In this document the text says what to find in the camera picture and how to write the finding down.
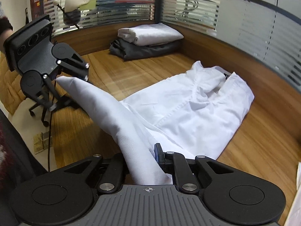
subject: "person's arm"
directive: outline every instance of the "person's arm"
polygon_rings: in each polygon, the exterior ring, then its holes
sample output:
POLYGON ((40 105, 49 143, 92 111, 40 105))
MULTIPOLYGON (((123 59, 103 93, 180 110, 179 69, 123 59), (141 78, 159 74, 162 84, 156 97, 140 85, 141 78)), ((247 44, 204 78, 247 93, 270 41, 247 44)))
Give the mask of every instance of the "person's arm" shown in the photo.
POLYGON ((13 34, 13 27, 5 16, 0 3, 0 51, 4 53, 4 41, 13 34))

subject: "folded white towel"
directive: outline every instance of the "folded white towel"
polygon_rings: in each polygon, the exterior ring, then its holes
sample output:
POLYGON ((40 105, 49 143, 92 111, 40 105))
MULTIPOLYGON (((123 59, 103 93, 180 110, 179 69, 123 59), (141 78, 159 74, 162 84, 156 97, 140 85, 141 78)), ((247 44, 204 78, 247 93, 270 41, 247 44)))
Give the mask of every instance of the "folded white towel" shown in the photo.
POLYGON ((227 80, 200 61, 118 102, 110 94, 74 77, 57 82, 101 129, 110 134, 137 184, 169 184, 155 161, 154 145, 186 158, 216 159, 249 111, 254 95, 235 73, 227 80))
POLYGON ((118 30, 118 37, 137 46, 163 44, 184 38, 180 32, 162 23, 122 28, 118 30))

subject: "person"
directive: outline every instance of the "person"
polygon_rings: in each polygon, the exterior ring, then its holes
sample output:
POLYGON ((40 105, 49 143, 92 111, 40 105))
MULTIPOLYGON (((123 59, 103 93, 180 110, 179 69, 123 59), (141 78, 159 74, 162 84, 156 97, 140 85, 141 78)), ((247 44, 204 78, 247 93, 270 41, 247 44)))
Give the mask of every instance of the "person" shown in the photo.
MULTIPOLYGON (((5 16, 0 3, 0 50, 13 34, 13 27, 5 16)), ((20 134, 0 110, 0 226, 19 224, 9 205, 12 191, 20 183, 47 171, 33 157, 20 134)))

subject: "glass partition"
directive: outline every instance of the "glass partition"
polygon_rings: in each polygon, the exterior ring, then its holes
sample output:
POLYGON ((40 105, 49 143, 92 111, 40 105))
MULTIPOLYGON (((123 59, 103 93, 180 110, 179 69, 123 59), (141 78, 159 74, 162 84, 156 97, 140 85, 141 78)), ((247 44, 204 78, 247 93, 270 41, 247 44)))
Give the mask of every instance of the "glass partition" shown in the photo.
POLYGON ((301 90, 301 19, 260 0, 163 0, 162 4, 163 22, 229 43, 301 90))
MULTIPOLYGON (((64 8, 65 0, 58 1, 64 8)), ((53 22, 53 36, 76 29, 74 25, 64 23, 63 12, 52 2, 53 0, 44 2, 44 13, 48 13, 53 22)), ((96 0, 94 9, 80 11, 77 25, 85 28, 111 22, 154 20, 154 2, 155 0, 96 0)))

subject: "wooden table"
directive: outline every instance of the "wooden table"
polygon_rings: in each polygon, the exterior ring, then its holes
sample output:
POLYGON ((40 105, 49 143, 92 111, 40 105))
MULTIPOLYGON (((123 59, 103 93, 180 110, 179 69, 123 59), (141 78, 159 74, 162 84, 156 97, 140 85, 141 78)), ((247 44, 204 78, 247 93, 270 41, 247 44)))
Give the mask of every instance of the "wooden table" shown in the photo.
MULTIPOLYGON (((108 50, 84 56, 90 63, 90 80, 117 100, 158 81, 190 69, 194 60, 174 53, 167 56, 123 62, 108 50)), ((58 168, 102 154, 119 152, 104 133, 81 110, 62 109, 53 115, 53 146, 58 168)), ((287 204, 279 221, 284 224, 296 193, 296 170, 301 161, 297 141, 257 102, 253 102, 242 125, 218 159, 220 162, 269 180, 285 193, 287 204)))

